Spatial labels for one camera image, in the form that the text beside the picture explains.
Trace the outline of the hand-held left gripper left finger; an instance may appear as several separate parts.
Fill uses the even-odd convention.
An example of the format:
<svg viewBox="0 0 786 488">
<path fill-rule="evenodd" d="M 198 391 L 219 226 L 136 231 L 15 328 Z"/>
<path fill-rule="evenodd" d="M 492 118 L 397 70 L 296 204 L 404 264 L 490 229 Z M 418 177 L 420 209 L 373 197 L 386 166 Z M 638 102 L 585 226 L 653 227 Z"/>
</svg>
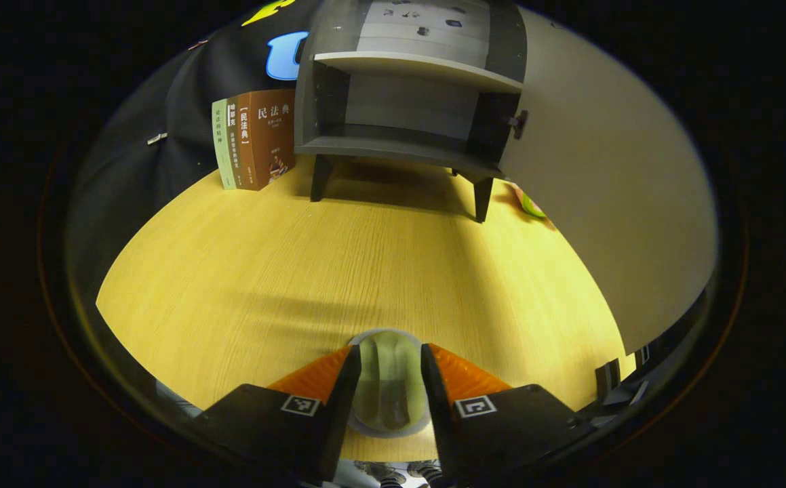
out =
<svg viewBox="0 0 786 488">
<path fill-rule="evenodd" d="M 253 466 L 330 481 L 360 376 L 359 347 L 345 346 L 268 386 L 238 386 L 195 417 L 193 429 Z"/>
</svg>

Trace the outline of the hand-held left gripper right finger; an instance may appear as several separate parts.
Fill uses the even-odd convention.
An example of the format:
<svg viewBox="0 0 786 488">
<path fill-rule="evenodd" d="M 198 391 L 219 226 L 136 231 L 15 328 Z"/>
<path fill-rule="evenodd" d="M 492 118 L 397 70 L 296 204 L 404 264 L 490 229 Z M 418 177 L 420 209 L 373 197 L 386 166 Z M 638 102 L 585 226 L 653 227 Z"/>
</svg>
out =
<svg viewBox="0 0 786 488">
<path fill-rule="evenodd" d="M 544 387 L 512 387 L 440 346 L 421 346 L 421 373 L 440 467 L 458 487 L 528 485 L 596 432 Z"/>
</svg>

